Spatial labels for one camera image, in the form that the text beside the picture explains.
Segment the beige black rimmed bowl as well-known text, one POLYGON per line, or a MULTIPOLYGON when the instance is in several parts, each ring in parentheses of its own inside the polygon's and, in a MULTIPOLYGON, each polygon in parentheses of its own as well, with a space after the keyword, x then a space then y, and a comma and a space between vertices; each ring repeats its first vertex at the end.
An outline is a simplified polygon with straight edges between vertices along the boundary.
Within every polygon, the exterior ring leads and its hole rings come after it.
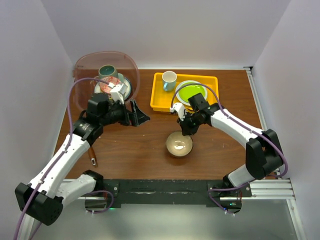
POLYGON ((167 137, 165 146, 173 157, 183 158, 192 151, 194 145, 190 135, 183 135, 182 131, 174 131, 167 137))

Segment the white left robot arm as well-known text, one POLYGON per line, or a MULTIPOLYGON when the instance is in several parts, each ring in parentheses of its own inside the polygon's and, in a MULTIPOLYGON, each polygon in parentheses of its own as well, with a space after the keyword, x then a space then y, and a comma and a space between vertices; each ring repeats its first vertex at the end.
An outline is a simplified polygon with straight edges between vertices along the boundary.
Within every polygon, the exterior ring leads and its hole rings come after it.
POLYGON ((130 106, 127 109, 119 100, 111 103, 105 93, 93 94, 47 166, 28 184, 19 183, 15 188, 20 210, 46 226, 52 225, 66 205, 66 197, 58 192, 62 181, 103 134, 104 126, 119 123, 138 127, 150 120, 135 100, 130 100, 130 106))

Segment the teal glazed mug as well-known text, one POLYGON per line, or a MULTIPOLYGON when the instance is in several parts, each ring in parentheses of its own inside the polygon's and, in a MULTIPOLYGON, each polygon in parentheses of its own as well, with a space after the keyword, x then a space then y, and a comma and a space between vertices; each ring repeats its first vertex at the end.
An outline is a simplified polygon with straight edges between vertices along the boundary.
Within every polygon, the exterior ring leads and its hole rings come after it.
POLYGON ((118 75, 117 69, 113 65, 107 64, 99 68, 98 76, 99 76, 99 79, 103 79, 106 77, 118 78, 119 75, 118 75))

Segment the red patterned ceramic bowl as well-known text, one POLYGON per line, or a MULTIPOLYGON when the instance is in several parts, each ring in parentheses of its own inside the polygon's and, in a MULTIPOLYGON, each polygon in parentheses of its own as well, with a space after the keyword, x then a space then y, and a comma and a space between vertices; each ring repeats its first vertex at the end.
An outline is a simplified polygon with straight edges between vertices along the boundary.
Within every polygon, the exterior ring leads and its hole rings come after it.
POLYGON ((101 79, 99 88, 103 93, 109 94, 113 87, 120 85, 122 82, 120 79, 114 76, 107 76, 101 79))

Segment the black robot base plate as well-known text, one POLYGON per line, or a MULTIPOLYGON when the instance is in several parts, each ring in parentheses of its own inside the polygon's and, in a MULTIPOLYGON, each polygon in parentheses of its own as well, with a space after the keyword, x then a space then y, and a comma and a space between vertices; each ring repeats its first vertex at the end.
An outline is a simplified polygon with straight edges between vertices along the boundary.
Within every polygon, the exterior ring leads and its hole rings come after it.
POLYGON ((222 180, 165 180, 165 179, 105 179, 105 192, 87 193, 85 207, 98 210, 122 205, 205 205, 217 204, 231 213, 238 213, 242 200, 252 196, 249 184, 240 189, 222 191, 222 180))

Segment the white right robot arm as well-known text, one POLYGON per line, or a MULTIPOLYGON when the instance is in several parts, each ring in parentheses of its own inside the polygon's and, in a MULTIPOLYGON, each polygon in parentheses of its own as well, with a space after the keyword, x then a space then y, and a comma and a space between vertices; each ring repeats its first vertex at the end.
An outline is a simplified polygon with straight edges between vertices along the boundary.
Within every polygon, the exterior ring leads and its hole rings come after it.
POLYGON ((192 136, 200 125, 219 129, 245 149, 245 163, 223 177, 223 192, 235 196, 245 184, 261 180, 286 164, 278 136, 272 129, 261 130, 232 115, 219 102, 209 104, 198 93, 189 98, 192 112, 180 102, 173 103, 170 112, 178 114, 182 134, 192 136))

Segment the mint green divided dish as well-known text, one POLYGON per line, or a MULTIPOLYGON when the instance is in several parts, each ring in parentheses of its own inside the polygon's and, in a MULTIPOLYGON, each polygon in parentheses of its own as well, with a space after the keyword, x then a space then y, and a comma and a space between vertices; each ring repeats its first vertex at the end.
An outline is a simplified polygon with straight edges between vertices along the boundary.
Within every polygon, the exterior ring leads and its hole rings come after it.
POLYGON ((121 73, 118 74, 118 79, 120 79, 121 84, 124 84, 123 75, 121 73))

